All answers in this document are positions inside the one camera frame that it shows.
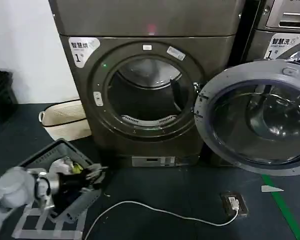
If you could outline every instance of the open door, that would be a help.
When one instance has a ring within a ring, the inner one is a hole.
[[[221,72],[198,95],[194,118],[205,143],[233,165],[300,175],[300,63],[261,60]]]

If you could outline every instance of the black trash bin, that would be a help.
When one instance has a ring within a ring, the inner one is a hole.
[[[6,121],[17,108],[17,99],[11,85],[12,73],[0,71],[0,123]]]

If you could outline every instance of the white woven basket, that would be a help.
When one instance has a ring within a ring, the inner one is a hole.
[[[67,141],[91,135],[86,113],[80,100],[71,100],[49,106],[39,113],[39,122],[54,139]]]

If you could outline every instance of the laundry basket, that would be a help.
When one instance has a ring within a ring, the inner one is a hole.
[[[71,100],[47,107],[39,113],[39,122],[53,138],[67,141],[91,135],[86,113],[80,100]]]
[[[58,139],[27,160],[21,162],[19,166],[26,169],[43,168],[48,170],[54,161],[63,157],[69,157],[83,168],[93,164],[90,159],[72,144],[64,139]],[[101,193],[101,189],[83,192],[71,204],[69,204],[68,200],[64,200],[65,205],[60,205],[61,202],[59,201],[58,207],[56,205],[54,209],[48,211],[48,217],[54,223],[58,221],[73,223],[83,211],[88,209],[99,198]]]

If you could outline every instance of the gray plastic basket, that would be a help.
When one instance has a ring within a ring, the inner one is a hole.
[[[55,160],[66,156],[70,157],[71,160],[77,162],[84,168],[93,164],[72,144],[61,138],[53,142],[40,152],[36,153],[26,161],[20,163],[19,166],[26,169],[44,168],[48,170]],[[50,210],[48,217],[54,223],[58,221],[74,223],[80,216],[80,214],[87,208],[89,208],[98,199],[101,193],[102,190],[100,189],[90,192],[84,192],[62,213],[56,215],[53,210]]]

